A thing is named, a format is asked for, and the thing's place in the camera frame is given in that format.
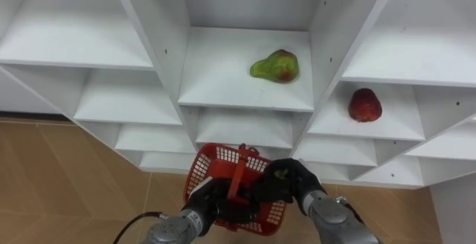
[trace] tiled floor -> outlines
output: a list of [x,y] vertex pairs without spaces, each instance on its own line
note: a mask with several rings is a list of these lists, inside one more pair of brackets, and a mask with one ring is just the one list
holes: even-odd
[[[176,214],[184,176],[143,173],[76,126],[0,121],[0,243],[107,244],[143,211]],[[385,243],[437,244],[429,189],[327,185],[344,195]],[[138,243],[154,219],[121,243]],[[319,243],[296,205],[272,237],[213,227],[196,243]]]

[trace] white wall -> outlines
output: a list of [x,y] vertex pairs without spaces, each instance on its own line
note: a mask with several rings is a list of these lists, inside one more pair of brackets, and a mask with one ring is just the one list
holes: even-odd
[[431,186],[444,244],[476,243],[476,174]]
[[3,71],[0,71],[0,111],[57,113]]

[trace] red apple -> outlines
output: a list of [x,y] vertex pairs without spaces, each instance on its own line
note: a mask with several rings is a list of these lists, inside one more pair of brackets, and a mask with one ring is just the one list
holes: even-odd
[[350,100],[349,115],[358,122],[376,121],[382,116],[382,105],[371,89],[358,89]]

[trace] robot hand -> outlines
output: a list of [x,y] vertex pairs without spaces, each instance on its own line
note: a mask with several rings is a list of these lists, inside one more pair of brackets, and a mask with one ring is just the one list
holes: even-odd
[[273,161],[251,189],[260,201],[292,202],[294,197],[314,223],[322,244],[379,243],[345,198],[329,197],[318,178],[297,160]]

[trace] basket handle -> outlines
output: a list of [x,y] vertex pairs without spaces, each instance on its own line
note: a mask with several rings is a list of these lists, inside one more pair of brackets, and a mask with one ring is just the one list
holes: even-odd
[[259,157],[260,156],[260,152],[254,148],[254,147],[250,147],[250,148],[246,148],[246,144],[240,144],[240,146],[238,147],[238,150],[247,150],[247,156],[252,156],[252,157]]
[[231,180],[230,189],[228,190],[227,199],[234,199],[237,195],[239,183],[241,181],[241,177],[243,175],[243,171],[245,171],[246,167],[247,156],[240,155],[238,158],[238,164],[235,168],[235,172],[233,173],[233,178]]
[[246,144],[240,144],[240,146],[238,147],[238,150],[245,151],[245,152],[242,152],[243,154],[241,153],[239,154],[238,165],[235,168],[235,172],[231,180],[231,185],[230,185],[230,189],[228,190],[227,199],[233,199],[237,195],[239,183],[241,181],[243,172],[245,171],[246,161],[248,160],[248,157],[257,158],[260,156],[260,152],[258,152],[256,148],[250,147],[247,149]]

